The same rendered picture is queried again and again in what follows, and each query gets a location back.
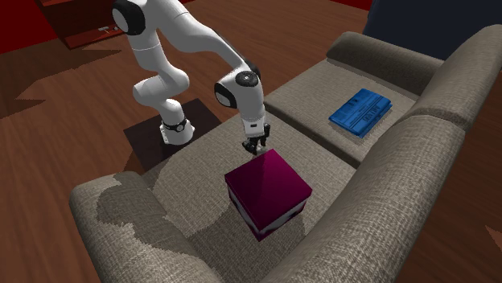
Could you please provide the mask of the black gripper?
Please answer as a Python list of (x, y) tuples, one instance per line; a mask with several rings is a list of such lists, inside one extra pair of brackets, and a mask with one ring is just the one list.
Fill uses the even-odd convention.
[(266, 139), (270, 136), (270, 125), (264, 124), (264, 134), (259, 137), (248, 137), (247, 140), (242, 142), (242, 146), (246, 151), (253, 155), (257, 155), (257, 145), (265, 146)]

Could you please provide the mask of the magenta box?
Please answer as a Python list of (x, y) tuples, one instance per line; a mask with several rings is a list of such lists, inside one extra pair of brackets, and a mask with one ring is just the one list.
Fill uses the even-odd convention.
[(224, 175), (228, 195), (258, 241), (299, 214), (311, 187), (274, 150)]

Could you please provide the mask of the beige fabric sofa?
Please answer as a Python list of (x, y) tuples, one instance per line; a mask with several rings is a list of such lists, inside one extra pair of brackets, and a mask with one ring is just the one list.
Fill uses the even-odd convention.
[[(347, 31), (266, 99), (276, 150), (311, 187), (258, 241), (224, 175), (251, 160), (218, 125), (145, 174), (75, 187), (101, 283), (394, 283), (502, 70), (502, 24), (440, 60)], [(329, 121), (362, 88), (392, 108), (363, 137)]]

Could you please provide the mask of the dark robot stand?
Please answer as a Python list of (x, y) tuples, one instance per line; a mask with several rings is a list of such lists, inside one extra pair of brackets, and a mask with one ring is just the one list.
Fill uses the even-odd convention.
[(181, 146), (164, 144), (159, 130), (161, 125), (159, 115), (124, 130), (124, 134), (132, 148), (132, 153), (124, 171), (144, 174), (221, 124), (221, 121), (199, 99), (183, 104), (183, 111), (195, 126), (195, 132), (193, 138), (187, 144)]

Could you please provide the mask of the blue folded newspaper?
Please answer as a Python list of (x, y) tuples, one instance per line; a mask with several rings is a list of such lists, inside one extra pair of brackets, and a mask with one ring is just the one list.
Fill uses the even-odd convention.
[(329, 116), (329, 121), (363, 138), (392, 108), (390, 99), (362, 88)]

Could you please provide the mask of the dark red wooden cabinet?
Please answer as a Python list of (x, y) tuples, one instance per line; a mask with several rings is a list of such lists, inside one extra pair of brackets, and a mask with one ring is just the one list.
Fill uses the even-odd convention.
[(34, 0), (68, 49), (121, 35), (112, 17), (114, 0)]

